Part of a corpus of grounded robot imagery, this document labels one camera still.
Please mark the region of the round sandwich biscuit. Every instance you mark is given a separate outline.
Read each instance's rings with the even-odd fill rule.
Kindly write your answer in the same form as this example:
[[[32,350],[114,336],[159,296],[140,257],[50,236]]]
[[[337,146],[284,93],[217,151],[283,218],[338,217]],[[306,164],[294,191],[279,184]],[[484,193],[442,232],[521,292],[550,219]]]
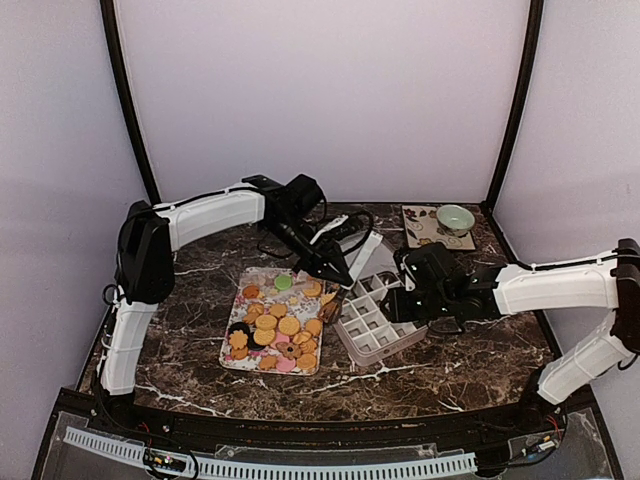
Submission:
[[[303,290],[303,294],[306,297],[314,298],[322,294],[323,285],[320,282],[314,281],[309,288]]]

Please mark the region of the metal tongs white handle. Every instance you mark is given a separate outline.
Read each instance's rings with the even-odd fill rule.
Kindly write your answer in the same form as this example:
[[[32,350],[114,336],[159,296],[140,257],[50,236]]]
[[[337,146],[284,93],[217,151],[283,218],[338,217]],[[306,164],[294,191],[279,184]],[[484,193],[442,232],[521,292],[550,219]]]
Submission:
[[[355,285],[356,280],[359,278],[374,251],[382,243],[382,240],[383,236],[373,231],[367,235],[363,245],[356,250],[356,256],[349,264],[348,273],[350,279],[341,283],[334,297],[324,304],[319,311],[318,318],[323,323],[330,324],[341,316],[343,303],[347,294]]]

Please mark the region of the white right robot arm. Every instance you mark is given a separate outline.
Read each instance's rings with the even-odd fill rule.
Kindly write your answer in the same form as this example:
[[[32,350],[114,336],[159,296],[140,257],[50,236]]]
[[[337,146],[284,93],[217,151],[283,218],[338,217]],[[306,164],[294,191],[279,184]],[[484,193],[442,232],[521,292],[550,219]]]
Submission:
[[[531,375],[510,424],[534,432],[563,403],[615,365],[639,355],[639,245],[631,238],[591,257],[546,264],[492,264],[467,273],[434,243],[394,256],[402,284],[380,303],[394,323],[500,319],[523,312],[597,308],[604,320]]]

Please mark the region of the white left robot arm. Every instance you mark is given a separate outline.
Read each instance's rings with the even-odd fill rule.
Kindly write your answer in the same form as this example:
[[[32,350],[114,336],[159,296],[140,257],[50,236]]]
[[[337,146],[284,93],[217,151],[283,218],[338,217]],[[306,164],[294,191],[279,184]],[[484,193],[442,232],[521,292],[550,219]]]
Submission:
[[[106,329],[98,379],[111,396],[128,395],[149,323],[175,285],[174,255],[214,233],[256,224],[297,256],[296,271],[340,285],[353,278],[338,242],[307,216],[323,191],[300,174],[287,184],[263,175],[175,203],[131,206],[118,235],[114,318]]]

